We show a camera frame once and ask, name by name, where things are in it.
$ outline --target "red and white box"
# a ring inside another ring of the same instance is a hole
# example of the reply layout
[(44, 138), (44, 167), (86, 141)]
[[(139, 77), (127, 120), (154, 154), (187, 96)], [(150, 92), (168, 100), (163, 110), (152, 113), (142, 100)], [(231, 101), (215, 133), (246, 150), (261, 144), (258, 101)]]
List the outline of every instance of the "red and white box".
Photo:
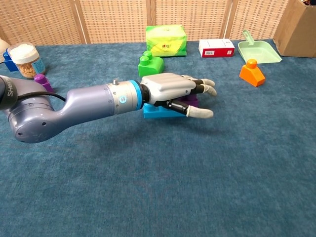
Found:
[(202, 58), (232, 57), (235, 46), (230, 39), (200, 39), (198, 50)]

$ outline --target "blue toy block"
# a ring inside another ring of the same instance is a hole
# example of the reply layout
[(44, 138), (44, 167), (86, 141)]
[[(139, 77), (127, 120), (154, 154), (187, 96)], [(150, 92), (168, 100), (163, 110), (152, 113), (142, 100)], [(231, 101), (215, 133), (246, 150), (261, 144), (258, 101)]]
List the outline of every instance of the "blue toy block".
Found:
[(8, 54), (8, 49), (6, 49), (6, 51), (3, 53), (3, 57), (4, 57), (4, 64), (9, 69), (10, 72), (18, 71), (18, 68), (12, 62), (12, 59), (11, 59), (10, 55)]
[(166, 109), (162, 106), (156, 107), (150, 104), (144, 104), (143, 112), (145, 119), (185, 117), (185, 115), (176, 111)]

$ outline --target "robot finger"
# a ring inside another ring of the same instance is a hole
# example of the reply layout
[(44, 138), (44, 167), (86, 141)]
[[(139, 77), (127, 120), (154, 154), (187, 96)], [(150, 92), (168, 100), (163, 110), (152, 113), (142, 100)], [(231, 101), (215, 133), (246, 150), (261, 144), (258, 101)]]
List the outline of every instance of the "robot finger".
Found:
[(214, 113), (213, 111), (208, 109), (197, 108), (189, 105), (189, 107), (187, 108), (186, 116), (198, 119), (209, 119), (214, 116)]
[(186, 117), (209, 119), (214, 116), (214, 113), (211, 110), (197, 108), (178, 100), (166, 101), (166, 104), (163, 105), (163, 107), (181, 113)]
[(202, 94), (202, 93), (207, 93), (213, 96), (217, 95), (216, 90), (212, 86), (206, 85), (206, 84), (197, 84), (197, 86), (191, 90), (190, 94)]
[(181, 76), (183, 76), (184, 78), (188, 80), (194, 81), (198, 85), (205, 84), (205, 85), (215, 86), (215, 82), (210, 79), (196, 79), (188, 75), (181, 75)]

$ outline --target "orange toy block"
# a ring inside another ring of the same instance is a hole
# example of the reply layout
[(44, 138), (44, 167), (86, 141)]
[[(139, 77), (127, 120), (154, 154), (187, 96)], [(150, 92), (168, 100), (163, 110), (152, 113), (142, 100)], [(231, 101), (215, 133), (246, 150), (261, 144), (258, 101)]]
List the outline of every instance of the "orange toy block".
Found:
[(257, 67), (255, 59), (249, 59), (246, 65), (243, 65), (239, 77), (255, 87), (262, 85), (266, 79)]

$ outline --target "green block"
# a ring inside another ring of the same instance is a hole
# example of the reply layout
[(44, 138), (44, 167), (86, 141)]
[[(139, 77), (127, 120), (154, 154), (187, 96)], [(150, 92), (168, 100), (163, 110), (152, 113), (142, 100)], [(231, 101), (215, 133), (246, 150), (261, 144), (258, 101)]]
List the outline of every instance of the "green block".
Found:
[(145, 51), (139, 59), (138, 74), (140, 77), (162, 73), (163, 69), (163, 59), (154, 57), (150, 51)]

